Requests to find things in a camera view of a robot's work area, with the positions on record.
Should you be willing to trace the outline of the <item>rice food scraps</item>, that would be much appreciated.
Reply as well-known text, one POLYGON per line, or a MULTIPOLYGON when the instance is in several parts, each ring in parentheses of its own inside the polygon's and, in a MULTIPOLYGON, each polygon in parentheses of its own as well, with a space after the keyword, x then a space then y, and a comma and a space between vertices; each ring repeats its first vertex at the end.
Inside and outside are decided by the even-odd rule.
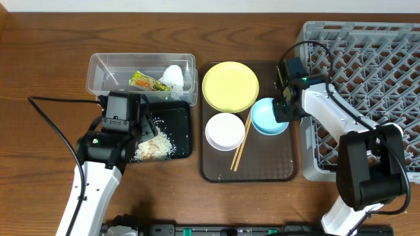
POLYGON ((133 162, 164 161, 175 153, 177 148, 171 143, 166 133, 167 126, 165 122, 157 118, 154 119, 154 124, 157 129, 157 136, 137 146, 132 159, 133 162))

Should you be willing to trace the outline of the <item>green snack wrapper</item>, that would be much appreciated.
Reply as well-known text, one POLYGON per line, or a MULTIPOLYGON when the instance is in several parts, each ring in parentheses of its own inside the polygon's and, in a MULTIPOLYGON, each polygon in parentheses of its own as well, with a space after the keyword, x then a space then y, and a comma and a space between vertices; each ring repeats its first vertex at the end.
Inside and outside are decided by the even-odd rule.
POLYGON ((171 88, 165 85, 164 83, 141 73, 140 71, 135 71, 129 80, 129 85, 138 87, 140 89, 148 91, 171 91, 171 88))

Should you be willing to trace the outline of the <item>light blue bowl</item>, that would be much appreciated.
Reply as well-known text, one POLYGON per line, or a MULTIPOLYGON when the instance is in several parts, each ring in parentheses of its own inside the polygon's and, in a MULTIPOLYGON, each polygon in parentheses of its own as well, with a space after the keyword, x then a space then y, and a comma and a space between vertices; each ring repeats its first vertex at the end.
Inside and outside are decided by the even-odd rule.
POLYGON ((286 130, 289 123, 278 123, 274 116, 273 98, 262 98, 251 109, 251 122, 260 134, 275 136, 286 130))

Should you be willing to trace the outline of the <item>white tissue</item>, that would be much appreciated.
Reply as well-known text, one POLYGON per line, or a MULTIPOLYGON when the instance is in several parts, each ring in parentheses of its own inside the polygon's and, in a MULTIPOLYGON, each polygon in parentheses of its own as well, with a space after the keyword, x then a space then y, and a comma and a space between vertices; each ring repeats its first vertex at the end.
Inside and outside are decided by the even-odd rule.
POLYGON ((181 68, 178 65, 169 66, 163 72, 159 82, 169 87, 172 91, 183 91, 184 78, 181 68))

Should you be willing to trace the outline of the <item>yellow round plate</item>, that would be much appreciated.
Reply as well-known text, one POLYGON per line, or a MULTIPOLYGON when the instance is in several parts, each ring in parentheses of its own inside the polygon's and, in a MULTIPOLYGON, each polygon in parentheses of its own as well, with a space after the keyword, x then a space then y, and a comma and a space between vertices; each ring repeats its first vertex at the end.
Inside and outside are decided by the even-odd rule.
POLYGON ((259 95, 255 72, 239 62, 221 62, 204 75, 202 93, 214 109, 238 113, 249 108, 259 95))

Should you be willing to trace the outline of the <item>pink bowl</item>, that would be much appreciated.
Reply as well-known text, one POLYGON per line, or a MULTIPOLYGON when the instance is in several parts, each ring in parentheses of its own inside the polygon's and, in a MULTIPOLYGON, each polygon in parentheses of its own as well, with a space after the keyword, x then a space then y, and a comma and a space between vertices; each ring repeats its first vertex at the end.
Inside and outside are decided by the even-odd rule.
POLYGON ((218 113, 205 126, 207 142, 219 151, 232 151, 243 141, 245 125, 232 113, 218 113))

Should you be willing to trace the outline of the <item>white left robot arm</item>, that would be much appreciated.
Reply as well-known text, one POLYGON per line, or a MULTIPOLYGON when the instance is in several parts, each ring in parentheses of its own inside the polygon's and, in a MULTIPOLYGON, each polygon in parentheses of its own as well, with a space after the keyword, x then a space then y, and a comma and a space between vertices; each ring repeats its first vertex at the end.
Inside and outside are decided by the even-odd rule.
POLYGON ((106 209, 137 146, 157 136, 147 97, 111 91, 103 111, 77 141, 72 191, 57 235, 98 235, 106 209))

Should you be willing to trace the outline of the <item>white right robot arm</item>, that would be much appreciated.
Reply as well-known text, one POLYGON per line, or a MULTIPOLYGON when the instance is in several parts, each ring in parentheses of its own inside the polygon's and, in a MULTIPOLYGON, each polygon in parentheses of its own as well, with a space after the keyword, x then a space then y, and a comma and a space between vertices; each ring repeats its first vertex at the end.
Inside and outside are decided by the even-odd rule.
POLYGON ((272 103, 277 122, 312 116, 338 144, 336 186, 339 197, 321 219, 328 235, 355 235, 362 222, 397 196, 410 196, 402 129, 379 125, 337 94, 327 77, 309 75, 300 58, 282 60, 272 103))

